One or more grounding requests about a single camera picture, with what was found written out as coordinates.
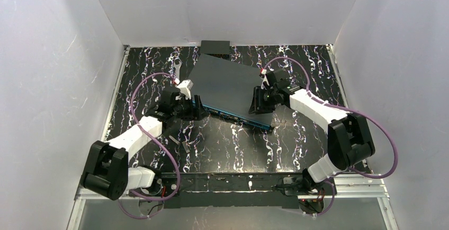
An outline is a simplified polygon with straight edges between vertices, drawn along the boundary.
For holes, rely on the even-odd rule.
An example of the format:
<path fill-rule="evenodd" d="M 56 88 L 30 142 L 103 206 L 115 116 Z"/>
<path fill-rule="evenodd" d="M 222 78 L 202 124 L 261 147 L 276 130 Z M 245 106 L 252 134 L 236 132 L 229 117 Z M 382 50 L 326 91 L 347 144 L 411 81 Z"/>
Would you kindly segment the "small grey plug module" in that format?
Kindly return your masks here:
<path fill-rule="evenodd" d="M 173 136 L 169 136 L 169 139 L 170 140 L 172 140 L 176 145 L 180 145 L 181 143 L 176 139 L 176 138 L 174 138 Z"/>

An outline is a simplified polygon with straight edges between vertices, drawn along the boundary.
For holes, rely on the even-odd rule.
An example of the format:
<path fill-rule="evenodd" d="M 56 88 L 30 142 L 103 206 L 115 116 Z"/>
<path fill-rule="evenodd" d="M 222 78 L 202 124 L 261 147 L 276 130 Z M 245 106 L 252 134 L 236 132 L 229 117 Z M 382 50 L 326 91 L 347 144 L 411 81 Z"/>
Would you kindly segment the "large dark network switch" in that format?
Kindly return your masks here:
<path fill-rule="evenodd" d="M 271 132 L 273 114 L 249 114 L 255 86 L 262 84 L 261 70 L 210 55 L 200 55 L 187 77 L 192 95 L 199 95 L 213 115 Z"/>

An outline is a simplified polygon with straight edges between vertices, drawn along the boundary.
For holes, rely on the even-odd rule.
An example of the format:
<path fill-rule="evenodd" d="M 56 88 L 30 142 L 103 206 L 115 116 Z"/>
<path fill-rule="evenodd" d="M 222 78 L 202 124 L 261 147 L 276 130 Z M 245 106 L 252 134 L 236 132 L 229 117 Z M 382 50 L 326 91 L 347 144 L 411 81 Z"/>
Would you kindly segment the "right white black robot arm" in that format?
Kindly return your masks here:
<path fill-rule="evenodd" d="M 276 90 L 256 86 L 248 112 L 271 113 L 277 105 L 284 105 L 303 114 L 327 134 L 326 154 L 302 172 L 304 182 L 310 185 L 344 172 L 375 153 L 364 116 L 330 107 L 300 87 Z"/>

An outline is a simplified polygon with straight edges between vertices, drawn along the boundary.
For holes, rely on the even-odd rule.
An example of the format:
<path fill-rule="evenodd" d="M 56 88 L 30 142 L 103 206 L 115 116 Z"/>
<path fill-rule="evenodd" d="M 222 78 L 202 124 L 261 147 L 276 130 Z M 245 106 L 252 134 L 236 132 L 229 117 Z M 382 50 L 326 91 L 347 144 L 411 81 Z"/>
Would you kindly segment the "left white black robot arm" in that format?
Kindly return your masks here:
<path fill-rule="evenodd" d="M 163 90 L 139 123 L 121 135 L 103 142 L 95 141 L 89 150 L 80 178 L 83 188 L 111 200 L 128 190 L 150 188 L 159 177 L 149 166 L 130 167 L 131 158 L 176 120 L 202 120 L 207 116 L 199 95 L 184 85 Z"/>

